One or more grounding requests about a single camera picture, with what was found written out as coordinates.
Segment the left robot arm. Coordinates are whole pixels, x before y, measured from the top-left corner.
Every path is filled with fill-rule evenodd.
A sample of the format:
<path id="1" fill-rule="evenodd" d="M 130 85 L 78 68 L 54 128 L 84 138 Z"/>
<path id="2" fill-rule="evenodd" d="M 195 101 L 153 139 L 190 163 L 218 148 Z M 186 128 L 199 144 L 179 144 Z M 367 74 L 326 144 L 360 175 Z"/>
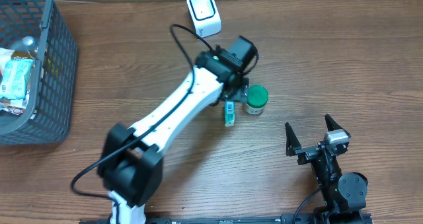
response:
<path id="1" fill-rule="evenodd" d="M 228 49 L 201 52 L 194 70 L 152 113 L 107 134 L 97 174 L 112 198 L 109 223 L 145 223 L 144 207 L 163 179 L 164 156 L 175 137 L 218 100 L 245 102 L 245 68 L 257 61 L 256 46 L 238 37 Z"/>

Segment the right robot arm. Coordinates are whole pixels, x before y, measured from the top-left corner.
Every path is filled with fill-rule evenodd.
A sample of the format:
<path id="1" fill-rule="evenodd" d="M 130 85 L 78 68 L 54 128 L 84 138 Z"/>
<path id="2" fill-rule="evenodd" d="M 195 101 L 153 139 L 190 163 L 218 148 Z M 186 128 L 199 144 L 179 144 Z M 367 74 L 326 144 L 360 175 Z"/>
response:
<path id="1" fill-rule="evenodd" d="M 299 165 L 310 164 L 318 188 L 305 198 L 293 214 L 283 214 L 283 223 L 330 223 L 369 224 L 373 220 L 366 207 L 367 178 L 359 172 L 342 173 L 337 156 L 348 150 L 351 135 L 337 124 L 330 115 L 325 115 L 328 131 L 322 141 L 313 147 L 303 148 L 289 123 L 286 129 L 286 155 L 296 156 Z M 322 194 L 324 206 L 316 207 L 313 213 L 300 214 L 316 194 Z"/>

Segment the small green tissue packet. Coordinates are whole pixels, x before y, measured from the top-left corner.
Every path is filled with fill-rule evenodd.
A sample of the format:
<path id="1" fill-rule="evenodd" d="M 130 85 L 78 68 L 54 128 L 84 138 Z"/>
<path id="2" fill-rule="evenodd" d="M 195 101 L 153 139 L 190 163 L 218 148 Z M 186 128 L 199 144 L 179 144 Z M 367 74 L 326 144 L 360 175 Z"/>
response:
<path id="1" fill-rule="evenodd" d="M 233 127 L 235 124 L 235 103 L 227 101 L 225 103 L 225 127 Z"/>

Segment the clear bottle with silver cap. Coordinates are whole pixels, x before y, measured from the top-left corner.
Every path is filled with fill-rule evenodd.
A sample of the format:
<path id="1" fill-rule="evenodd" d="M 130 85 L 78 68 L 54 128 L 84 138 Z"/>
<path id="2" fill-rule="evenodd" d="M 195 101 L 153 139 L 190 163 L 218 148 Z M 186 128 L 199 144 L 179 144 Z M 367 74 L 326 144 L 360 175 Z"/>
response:
<path id="1" fill-rule="evenodd" d="M 21 40 L 13 42 L 10 49 L 27 53 L 32 59 L 38 57 L 38 43 L 32 36 L 25 36 Z"/>

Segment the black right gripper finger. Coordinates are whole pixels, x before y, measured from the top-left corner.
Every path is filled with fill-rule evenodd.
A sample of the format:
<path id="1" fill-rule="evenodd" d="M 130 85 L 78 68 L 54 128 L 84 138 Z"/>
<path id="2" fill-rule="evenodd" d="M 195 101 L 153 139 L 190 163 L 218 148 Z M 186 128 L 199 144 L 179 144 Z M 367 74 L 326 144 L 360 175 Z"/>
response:
<path id="1" fill-rule="evenodd" d="M 329 114 L 325 115 L 327 125 L 326 138 L 351 138 L 351 135 L 342 126 L 340 126 Z"/>
<path id="2" fill-rule="evenodd" d="M 285 123 L 286 130 L 286 155 L 292 157 L 296 155 L 296 151 L 301 149 L 301 144 L 288 122 Z"/>

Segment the green lid white jar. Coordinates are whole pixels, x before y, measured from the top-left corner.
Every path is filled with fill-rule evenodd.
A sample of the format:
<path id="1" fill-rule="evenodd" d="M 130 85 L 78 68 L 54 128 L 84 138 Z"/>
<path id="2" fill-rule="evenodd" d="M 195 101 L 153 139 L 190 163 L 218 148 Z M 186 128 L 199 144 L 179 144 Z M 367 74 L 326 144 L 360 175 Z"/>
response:
<path id="1" fill-rule="evenodd" d="M 268 91 L 261 85 L 254 85 L 248 89 L 247 101 L 244 109 L 248 114 L 259 115 L 268 102 Z"/>

